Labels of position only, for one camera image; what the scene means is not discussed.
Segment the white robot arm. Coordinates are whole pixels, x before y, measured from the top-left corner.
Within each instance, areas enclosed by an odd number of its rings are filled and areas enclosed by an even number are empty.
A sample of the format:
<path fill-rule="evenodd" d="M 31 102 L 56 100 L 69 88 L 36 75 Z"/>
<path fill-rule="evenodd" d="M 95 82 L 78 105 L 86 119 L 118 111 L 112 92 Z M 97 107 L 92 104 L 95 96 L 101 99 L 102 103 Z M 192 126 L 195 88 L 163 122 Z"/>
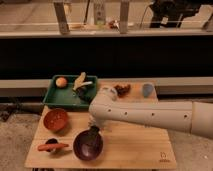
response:
<path fill-rule="evenodd" d="M 101 88 L 89 106 L 92 123 L 123 121 L 213 139 L 213 104 L 202 102 L 122 102 L 113 87 Z"/>

